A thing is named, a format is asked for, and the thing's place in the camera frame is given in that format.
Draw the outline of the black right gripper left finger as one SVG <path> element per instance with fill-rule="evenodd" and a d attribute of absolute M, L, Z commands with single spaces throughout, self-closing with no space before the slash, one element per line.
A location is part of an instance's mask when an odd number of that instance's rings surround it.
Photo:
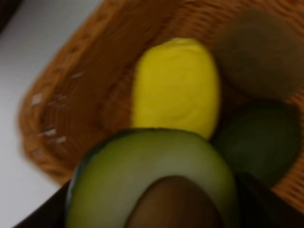
<path fill-rule="evenodd" d="M 70 180 L 14 228 L 63 228 Z"/>

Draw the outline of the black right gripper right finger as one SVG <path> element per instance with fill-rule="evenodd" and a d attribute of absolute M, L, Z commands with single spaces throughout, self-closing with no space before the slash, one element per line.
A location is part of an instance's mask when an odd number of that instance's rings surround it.
<path fill-rule="evenodd" d="M 242 228 L 304 228 L 304 215 L 248 173 L 235 176 Z"/>

